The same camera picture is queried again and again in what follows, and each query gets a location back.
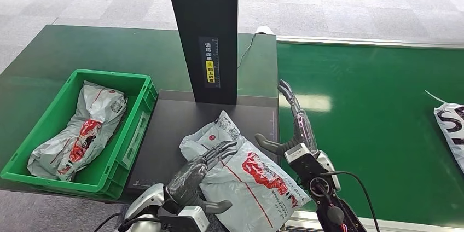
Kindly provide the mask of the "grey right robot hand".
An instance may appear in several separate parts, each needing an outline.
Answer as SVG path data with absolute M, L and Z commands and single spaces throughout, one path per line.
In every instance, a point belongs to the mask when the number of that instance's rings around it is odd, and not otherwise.
M 280 79 L 277 89 L 290 105 L 293 114 L 293 137 L 285 143 L 276 143 L 269 141 L 262 134 L 257 133 L 254 136 L 257 143 L 265 150 L 280 156 L 283 156 L 286 151 L 300 144 L 304 144 L 311 154 L 317 154 L 319 150 L 309 118 L 306 111 L 299 104 L 291 86 L 286 81 Z

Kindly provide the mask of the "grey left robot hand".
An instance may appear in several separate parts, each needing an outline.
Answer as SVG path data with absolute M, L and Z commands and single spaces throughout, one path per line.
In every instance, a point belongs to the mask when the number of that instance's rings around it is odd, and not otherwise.
M 164 187 L 164 208 L 179 213 L 186 206 L 199 206 L 205 214 L 220 214 L 232 207 L 228 200 L 210 202 L 200 196 L 199 184 L 221 160 L 238 152 L 236 141 L 223 141 L 189 160 Z

